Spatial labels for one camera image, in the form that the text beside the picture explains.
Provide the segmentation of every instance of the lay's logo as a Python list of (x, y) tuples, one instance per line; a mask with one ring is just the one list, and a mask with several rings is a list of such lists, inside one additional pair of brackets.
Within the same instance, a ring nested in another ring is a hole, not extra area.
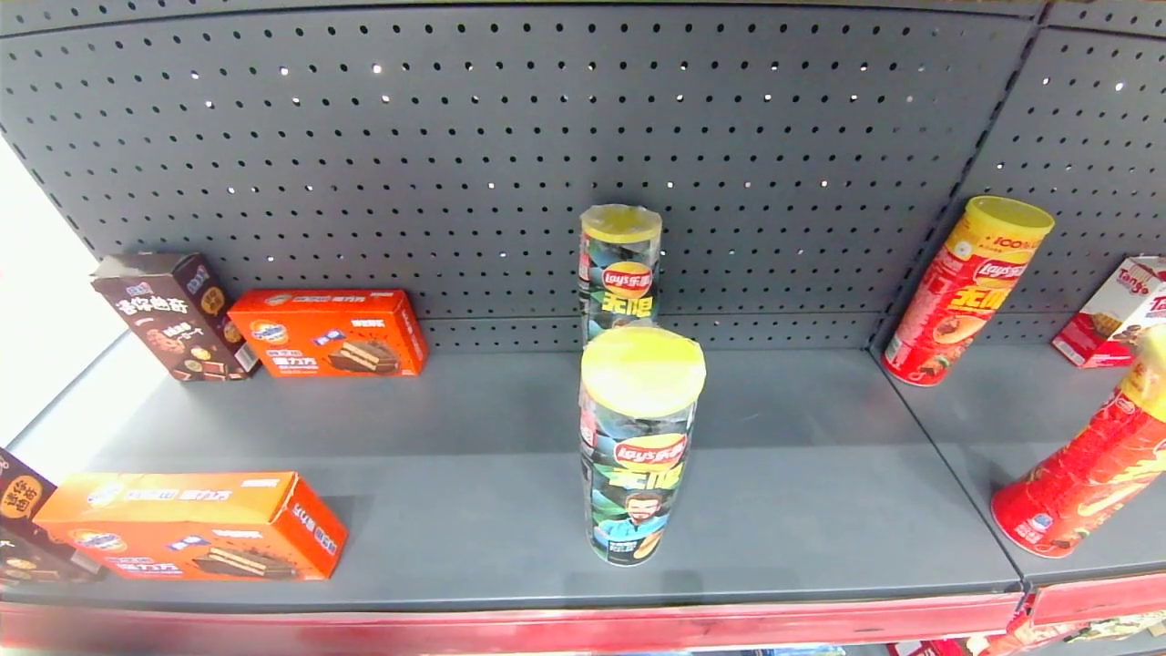
[(1024, 274), (1026, 266), (998, 259), (984, 260), (976, 269), (976, 282), (986, 287), (1011, 287)]
[(683, 433), (642, 436), (616, 445), (616, 463), (632, 472), (666, 472), (684, 457), (688, 437)]
[(251, 337), (269, 345), (285, 345), (288, 341), (288, 330), (282, 323), (260, 318), (251, 322)]
[(617, 261), (603, 269), (603, 285), (621, 298), (640, 298), (652, 288), (652, 269), (638, 261)]

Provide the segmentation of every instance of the brown snack box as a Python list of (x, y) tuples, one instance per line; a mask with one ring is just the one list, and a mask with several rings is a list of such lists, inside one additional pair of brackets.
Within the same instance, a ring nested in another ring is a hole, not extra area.
[(0, 584), (89, 581), (101, 566), (33, 523), (57, 487), (0, 449)]
[(202, 254), (108, 255), (92, 284), (178, 381), (237, 381), (259, 362)]

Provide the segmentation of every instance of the black lay's chip can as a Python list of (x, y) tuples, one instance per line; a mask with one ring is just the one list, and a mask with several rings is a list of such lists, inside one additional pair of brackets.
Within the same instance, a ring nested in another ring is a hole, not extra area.
[(656, 316), (660, 214), (630, 205), (592, 205), (581, 217), (583, 341)]
[(591, 549), (651, 557), (672, 516), (704, 388), (696, 343), (654, 325), (613, 327), (583, 351), (580, 435)]

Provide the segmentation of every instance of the yellow lettering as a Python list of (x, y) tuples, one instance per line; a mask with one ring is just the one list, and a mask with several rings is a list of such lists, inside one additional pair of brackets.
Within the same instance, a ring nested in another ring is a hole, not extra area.
[(948, 306), (965, 306), (968, 309), (982, 309), (984, 305), (984, 297), (990, 294), (989, 289), (983, 287), (964, 287), (955, 292), (951, 302)]
[(981, 306), (984, 309), (997, 310), (1004, 304), (1004, 298), (1009, 296), (1011, 289), (991, 289), (984, 296), (984, 302)]
[(670, 491), (680, 485), (680, 475), (684, 472), (684, 464), (680, 464), (667, 472), (653, 472), (648, 474), (648, 489)]
[(637, 298), (634, 301), (631, 301), (630, 304), (632, 305), (630, 313), (634, 313), (640, 318), (652, 316), (652, 296), (645, 298)]
[(627, 298), (621, 298), (611, 291), (604, 291), (602, 309), (604, 311), (627, 313)]
[(646, 491), (649, 488), (647, 474), (623, 468), (612, 470), (611, 474), (607, 475), (607, 482), (617, 488), (628, 491)]

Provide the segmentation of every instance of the red lay's chip can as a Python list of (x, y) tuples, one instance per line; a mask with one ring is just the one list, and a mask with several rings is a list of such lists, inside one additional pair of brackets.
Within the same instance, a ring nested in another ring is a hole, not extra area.
[(932, 260), (883, 354), (892, 376), (937, 386), (1016, 287), (1048, 212), (1010, 198), (976, 196)]
[(1068, 556), (1166, 471), (1166, 326), (1086, 428), (992, 496), (992, 517), (1012, 542), (1047, 558)]

